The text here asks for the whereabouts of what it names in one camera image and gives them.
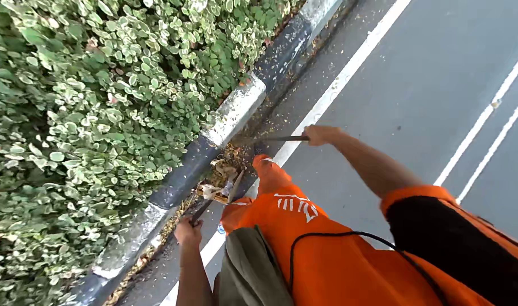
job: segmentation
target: white road line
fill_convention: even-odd
[[[482,170],[486,167],[487,163],[490,161],[492,156],[494,156],[495,151],[497,148],[499,148],[499,145],[501,142],[503,142],[503,139],[507,136],[508,130],[512,128],[514,125],[514,122],[516,122],[516,119],[518,119],[518,107],[514,110],[514,114],[510,116],[508,119],[508,122],[504,125],[503,129],[501,129],[499,135],[497,138],[495,138],[494,143],[491,145],[491,147],[487,150],[486,156],[484,156],[484,159],[480,162],[478,165],[478,168],[474,171],[473,175],[465,185],[465,188],[463,188],[463,191],[459,195],[459,197],[456,199],[458,203],[461,203],[461,201],[465,198],[469,190],[471,190],[472,185],[474,184],[474,181],[478,178]]]
[[[512,71],[508,74],[507,78],[504,79],[503,84],[501,84],[499,90],[494,95],[494,98],[492,99],[491,103],[487,105],[486,109],[480,114],[480,117],[478,117],[478,120],[474,123],[474,126],[472,129],[468,132],[465,139],[463,139],[463,142],[459,145],[458,149],[455,150],[454,156],[450,158],[450,161],[444,168],[444,170],[440,173],[440,176],[436,179],[436,181],[433,183],[433,185],[440,186],[444,181],[446,180],[446,177],[450,174],[450,172],[453,170],[455,164],[459,161],[465,150],[468,148],[468,146],[473,141],[474,137],[478,134],[484,123],[486,122],[487,118],[494,112],[495,107],[494,105],[497,104],[497,107],[501,103],[501,98],[506,94],[516,77],[518,76],[518,61],[512,68]]]
[[[363,44],[359,47],[357,52],[352,56],[350,61],[344,66],[342,71],[338,74],[331,85],[323,93],[322,97],[316,102],[314,107],[308,112],[303,121],[297,126],[292,135],[301,135],[304,128],[315,124],[319,118],[325,113],[327,108],[331,105],[332,101],[338,96],[338,94],[344,89],[344,86],[348,84],[350,79],[358,71],[359,67],[363,65],[364,61],[376,48],[380,40],[384,37],[387,31],[391,28],[395,20],[398,19],[400,14],[408,6],[411,0],[397,0],[390,8],[390,10],[384,15],[382,20],[378,22],[374,30],[367,36]],[[276,153],[273,160],[282,167],[286,161],[290,158],[291,154],[295,152],[295,149],[299,146],[300,141],[285,142]]]
[[[200,251],[200,257],[202,258],[202,264],[204,267],[206,267],[208,263],[212,260],[214,255],[222,247],[223,243],[225,243],[225,234],[216,231],[212,238],[210,238],[208,243]],[[168,293],[168,295],[165,296],[164,300],[160,303],[160,306],[176,305],[176,298],[178,297],[179,286],[180,281],[177,281],[174,284],[174,287],[172,287],[172,289]]]
[[[310,124],[316,123],[319,118],[325,113],[327,108],[331,105],[332,101],[338,96],[338,94],[342,91],[344,86],[350,81],[350,79],[354,76],[354,74],[358,71],[359,67],[363,65],[364,61],[371,54],[371,52],[376,48],[380,40],[384,37],[387,31],[391,28],[395,20],[398,19],[400,14],[405,10],[411,0],[397,0],[390,8],[390,10],[384,15],[382,20],[378,22],[374,30],[370,32],[367,36],[363,44],[359,47],[357,52],[352,56],[350,61],[344,66],[342,71],[338,74],[335,80],[331,83],[328,89],[323,93],[322,97],[316,102],[314,107],[310,110],[310,112],[304,117],[303,121],[299,124],[299,126],[293,131],[293,135],[301,135],[304,127],[309,126]],[[277,163],[280,167],[286,163],[291,154],[295,152],[297,146],[299,146],[301,142],[285,142],[276,153],[276,156],[273,158],[273,161]],[[204,267],[210,262],[212,257],[217,253],[217,251],[222,247],[223,242],[225,242],[225,235],[223,235],[222,241],[221,238],[216,238],[215,242],[212,242],[216,235],[220,235],[216,232],[214,237],[208,241],[208,244],[202,249],[200,255],[202,257],[202,263]],[[173,306],[176,305],[176,298],[178,296],[178,285],[179,281],[174,285],[174,287],[170,290],[168,295],[165,297],[163,302],[160,303],[160,306]]]

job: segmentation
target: road surface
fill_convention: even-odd
[[[267,125],[282,136],[315,122],[384,151],[518,239],[518,0],[361,1]],[[293,149],[268,153],[314,203],[393,240],[378,198],[335,149]],[[211,282],[221,210],[212,204],[203,226]],[[158,256],[119,304],[174,305],[178,274],[177,254]]]

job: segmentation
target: hand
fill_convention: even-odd
[[[324,145],[331,143],[337,136],[342,133],[339,127],[309,125],[304,128],[303,135],[310,137],[308,144],[311,146]]]
[[[195,224],[191,224],[191,216],[182,217],[176,226],[174,236],[180,245],[199,247],[202,235],[200,228],[202,227],[202,220],[198,220]]]

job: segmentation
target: hedge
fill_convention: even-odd
[[[70,295],[295,4],[0,1],[0,305]]]

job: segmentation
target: black and white curb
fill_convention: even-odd
[[[249,72],[250,82],[229,94],[217,110],[220,120],[214,127],[201,131],[199,137],[187,146],[187,153],[182,157],[183,166],[175,168],[164,178],[160,190],[151,195],[151,204],[126,225],[129,231],[119,240],[113,240],[99,255],[90,273],[73,289],[75,299],[67,305],[102,305],[136,263],[141,252],[149,244],[158,245],[160,230],[209,169],[210,162],[244,127],[341,3],[342,0],[308,0],[303,5],[274,44],[266,49],[254,71]]]

